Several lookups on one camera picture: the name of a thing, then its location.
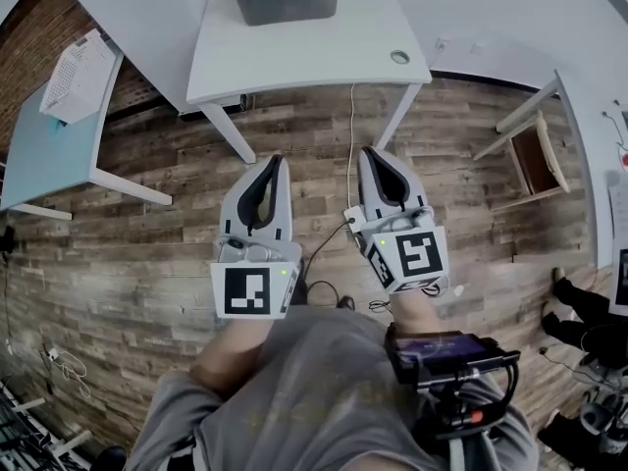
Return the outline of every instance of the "white cable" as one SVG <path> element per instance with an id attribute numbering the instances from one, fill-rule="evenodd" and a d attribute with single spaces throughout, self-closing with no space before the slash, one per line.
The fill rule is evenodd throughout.
<path id="1" fill-rule="evenodd" d="M 57 359 L 60 359 L 63 354 L 67 354 L 68 356 L 71 356 L 72 358 L 74 358 L 76 363 L 78 363 L 80 367 L 82 368 L 82 373 L 78 373 L 75 370 L 74 366 L 72 366 L 70 363 L 66 363 L 66 362 L 57 363 Z M 72 376 L 72 379 L 77 381 L 78 390 L 80 391 L 80 394 L 82 395 L 82 397 L 86 399 L 91 398 L 91 389 L 82 380 L 87 375 L 87 367 L 83 364 L 82 361 L 80 361 L 80 359 L 74 356 L 71 352 L 64 350 L 62 352 L 59 352 L 59 355 L 57 356 L 57 358 L 52 359 L 51 361 L 61 369 L 61 373 L 64 379 L 68 381 Z"/>
<path id="2" fill-rule="evenodd" d="M 349 119 L 349 132 L 351 134 L 351 146 L 349 148 L 349 160 L 346 163 L 346 207 L 351 209 L 351 184 L 349 181 L 349 173 L 351 171 L 351 159 L 353 159 L 353 116 L 355 115 L 355 105 L 353 103 L 353 87 L 351 86 L 351 118 Z"/>

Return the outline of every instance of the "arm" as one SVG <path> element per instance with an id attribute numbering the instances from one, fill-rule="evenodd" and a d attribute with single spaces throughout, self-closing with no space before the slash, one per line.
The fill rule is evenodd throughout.
<path id="1" fill-rule="evenodd" d="M 189 376 L 227 398 L 250 376 L 273 321 L 234 320 L 213 338 L 194 361 Z"/>
<path id="2" fill-rule="evenodd" d="M 391 294 L 391 311 L 403 334 L 432 334 L 443 330 L 434 307 L 420 289 Z"/>

